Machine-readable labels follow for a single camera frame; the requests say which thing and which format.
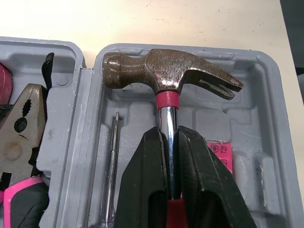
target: pink label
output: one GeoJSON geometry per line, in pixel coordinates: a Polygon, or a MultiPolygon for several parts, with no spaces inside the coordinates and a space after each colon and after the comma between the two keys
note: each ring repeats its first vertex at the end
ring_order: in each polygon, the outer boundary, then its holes
{"type": "Polygon", "coordinates": [[[233,173],[232,169],[232,147],[230,143],[207,142],[207,146],[222,161],[226,168],[233,173]]]}

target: pink tape measure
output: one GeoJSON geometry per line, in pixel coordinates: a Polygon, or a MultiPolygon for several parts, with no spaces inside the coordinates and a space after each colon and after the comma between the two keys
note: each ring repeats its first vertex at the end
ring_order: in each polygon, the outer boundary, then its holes
{"type": "Polygon", "coordinates": [[[0,105],[9,103],[11,90],[11,74],[7,68],[0,64],[0,105]]]}

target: pink band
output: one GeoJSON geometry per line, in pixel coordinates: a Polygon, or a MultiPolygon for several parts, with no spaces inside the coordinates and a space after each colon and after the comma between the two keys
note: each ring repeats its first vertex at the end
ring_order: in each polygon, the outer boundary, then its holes
{"type": "Polygon", "coordinates": [[[3,210],[4,210],[4,228],[11,228],[10,227],[10,203],[13,199],[14,195],[25,189],[29,186],[34,184],[42,183],[43,180],[40,176],[32,177],[26,180],[23,180],[13,186],[10,186],[8,189],[4,191],[4,199],[3,199],[3,210]]]}
{"type": "Polygon", "coordinates": [[[160,110],[163,107],[176,107],[177,109],[180,107],[179,103],[180,95],[174,91],[165,91],[156,95],[156,106],[157,110],[160,110]]]}

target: tool case compartment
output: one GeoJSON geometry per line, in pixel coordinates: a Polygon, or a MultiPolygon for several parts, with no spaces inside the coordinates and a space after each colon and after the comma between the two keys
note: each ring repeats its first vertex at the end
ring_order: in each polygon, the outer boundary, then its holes
{"type": "Polygon", "coordinates": [[[147,85],[108,89],[102,61],[107,52],[144,56],[152,48],[190,52],[216,64],[245,86],[231,101],[185,84],[180,95],[179,125],[207,141],[230,142],[233,175],[259,228],[298,228],[303,206],[278,66],[258,51],[207,47],[114,44],[85,68],[74,44],[0,38],[0,62],[13,74],[14,103],[27,83],[44,84],[40,68],[54,52],[53,88],[47,99],[47,125],[37,166],[50,177],[50,203],[40,227],[89,227],[100,219],[105,158],[115,113],[121,117],[116,206],[122,173],[142,135],[156,126],[155,95],[147,85]],[[62,78],[66,75],[68,82],[62,78]]]}

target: black handle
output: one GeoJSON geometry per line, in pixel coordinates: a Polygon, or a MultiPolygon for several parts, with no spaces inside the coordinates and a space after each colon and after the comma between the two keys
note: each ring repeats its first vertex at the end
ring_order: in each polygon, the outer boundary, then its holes
{"type": "Polygon", "coordinates": [[[10,227],[4,228],[37,228],[41,216],[49,203],[48,186],[41,182],[18,191],[11,199],[10,227]]]}

